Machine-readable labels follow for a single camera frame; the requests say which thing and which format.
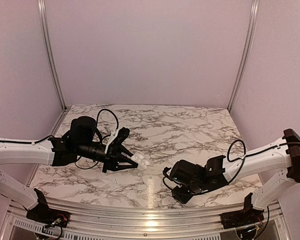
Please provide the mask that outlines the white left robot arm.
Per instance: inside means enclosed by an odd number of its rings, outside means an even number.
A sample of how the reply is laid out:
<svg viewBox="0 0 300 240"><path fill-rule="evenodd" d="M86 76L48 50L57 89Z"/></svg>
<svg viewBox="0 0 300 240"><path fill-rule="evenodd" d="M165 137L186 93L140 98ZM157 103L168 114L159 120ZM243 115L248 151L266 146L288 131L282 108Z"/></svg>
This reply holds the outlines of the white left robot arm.
<svg viewBox="0 0 300 240"><path fill-rule="evenodd" d="M83 157L103 163L104 173L145 169L147 164L143 163L144 157L131 153L122 145L129 133L130 130L125 127L116 129L104 145L100 140L94 141L94 136L102 138L96 120L89 116L80 116L72 120L70 129L62 137L48 136L33 141L0 138L0 165L33 163L63 167L74 164L79 157ZM2 171L0 194L21 204L43 223L53 219L53 211L41 191L23 185Z"/></svg>

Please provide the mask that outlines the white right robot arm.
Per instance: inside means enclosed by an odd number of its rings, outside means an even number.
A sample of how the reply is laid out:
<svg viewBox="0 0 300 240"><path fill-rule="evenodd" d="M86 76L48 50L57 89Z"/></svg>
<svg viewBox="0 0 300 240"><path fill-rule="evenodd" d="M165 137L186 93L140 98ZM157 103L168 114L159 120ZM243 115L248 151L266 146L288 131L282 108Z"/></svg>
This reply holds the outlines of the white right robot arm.
<svg viewBox="0 0 300 240"><path fill-rule="evenodd" d="M248 196L248 204L238 212L237 219L248 224L287 189L300 184L300 136L291 128L283 137L263 147L250 150L230 160L229 155L219 155L207 160L205 166L186 160L165 167L165 178L177 184L171 190L175 200L186 204L192 197L204 195L235 180L250 175L276 170L276 173L258 190Z"/></svg>

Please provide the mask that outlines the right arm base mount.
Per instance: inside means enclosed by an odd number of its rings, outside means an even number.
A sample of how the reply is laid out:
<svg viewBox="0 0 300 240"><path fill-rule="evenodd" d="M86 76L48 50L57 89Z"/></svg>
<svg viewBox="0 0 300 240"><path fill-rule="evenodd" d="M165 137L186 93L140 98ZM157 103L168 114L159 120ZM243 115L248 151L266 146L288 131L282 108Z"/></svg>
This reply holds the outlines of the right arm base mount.
<svg viewBox="0 0 300 240"><path fill-rule="evenodd" d="M248 211L236 210L220 215L224 229L238 228L264 220L264 210L251 209Z"/></svg>

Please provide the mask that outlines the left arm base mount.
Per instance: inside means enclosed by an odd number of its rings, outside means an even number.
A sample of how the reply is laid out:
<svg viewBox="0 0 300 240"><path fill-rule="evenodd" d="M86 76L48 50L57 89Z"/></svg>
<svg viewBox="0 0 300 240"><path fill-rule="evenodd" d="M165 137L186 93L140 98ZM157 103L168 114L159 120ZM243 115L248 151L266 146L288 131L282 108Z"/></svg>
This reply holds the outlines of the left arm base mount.
<svg viewBox="0 0 300 240"><path fill-rule="evenodd" d="M61 219L61 221L57 224L62 228L66 228L69 222L70 213L68 211L47 208L47 209L25 209L27 211L26 218L43 223L46 225L52 225L57 219Z"/></svg>

